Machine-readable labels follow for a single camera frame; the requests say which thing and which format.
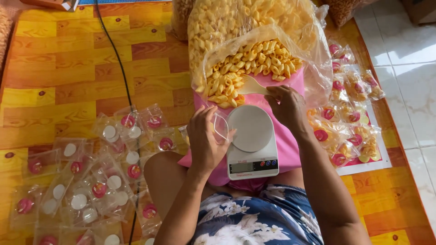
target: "wood pattern mat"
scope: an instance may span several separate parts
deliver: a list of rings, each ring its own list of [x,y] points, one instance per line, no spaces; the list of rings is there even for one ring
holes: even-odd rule
[[[194,112],[187,44],[165,33],[170,2],[101,5],[126,70],[133,104],[159,103],[171,126]],[[340,31],[327,18],[327,36],[349,44],[362,68],[373,69],[354,20]],[[27,155],[51,148],[55,137],[95,138],[96,115],[127,107],[115,53],[93,6],[75,13],[24,11],[15,27],[0,89],[0,245],[30,245],[32,230],[10,231],[11,193],[23,185]],[[434,245],[397,130],[384,99],[373,103],[392,168],[342,176],[375,245]],[[177,142],[186,151],[180,135]],[[38,182],[49,184],[50,177]],[[123,223],[128,243],[132,220]],[[136,222],[132,244],[141,236]]]

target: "floral clothing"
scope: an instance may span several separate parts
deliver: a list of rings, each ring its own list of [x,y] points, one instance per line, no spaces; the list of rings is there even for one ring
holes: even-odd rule
[[[259,197],[215,193],[201,202],[193,245],[322,245],[304,189],[270,184]]]

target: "plastic spoon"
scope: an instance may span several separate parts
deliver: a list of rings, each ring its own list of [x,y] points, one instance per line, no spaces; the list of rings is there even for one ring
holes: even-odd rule
[[[268,90],[265,87],[260,85],[256,79],[249,75],[241,74],[242,81],[244,82],[244,86],[238,89],[238,94],[247,95],[247,94],[261,94],[261,95],[269,95]]]

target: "digital kitchen scale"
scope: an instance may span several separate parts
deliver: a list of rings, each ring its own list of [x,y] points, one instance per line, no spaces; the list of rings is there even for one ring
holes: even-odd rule
[[[276,176],[279,173],[276,136],[269,115],[255,105],[242,105],[228,116],[237,129],[227,150],[227,174],[231,180]]]

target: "electrical cord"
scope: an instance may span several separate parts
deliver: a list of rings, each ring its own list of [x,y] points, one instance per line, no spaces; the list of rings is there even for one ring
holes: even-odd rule
[[[106,26],[103,23],[102,15],[100,13],[100,8],[99,8],[99,0],[95,0],[95,8],[97,10],[97,15],[98,15],[99,20],[100,20],[100,22],[102,24],[103,30],[105,31],[106,36],[108,37],[108,39],[109,39],[109,41],[110,41],[110,43],[112,45],[112,48],[115,51],[116,58],[118,59],[119,66],[121,67],[121,72],[123,73],[123,78],[124,78],[124,85],[126,86],[126,91],[127,91],[127,98],[129,100],[130,109],[132,109],[132,107],[131,107],[132,106],[132,100],[130,98],[129,86],[127,85],[127,78],[126,78],[126,73],[124,72],[123,63],[121,62],[121,59],[119,57],[118,51],[117,51],[117,49],[115,47],[115,44],[113,43],[112,39],[110,38],[109,33],[108,33],[107,29],[106,29]],[[140,186],[140,183],[138,183],[138,186],[137,186],[137,193],[139,193],[139,186]],[[135,203],[136,204],[136,208],[138,208],[138,203],[139,203],[139,198],[136,199],[136,203]],[[130,237],[129,237],[129,245],[132,244],[133,231],[135,230],[135,223],[136,223],[136,212],[133,215],[133,224],[132,224],[132,231],[130,232]]]

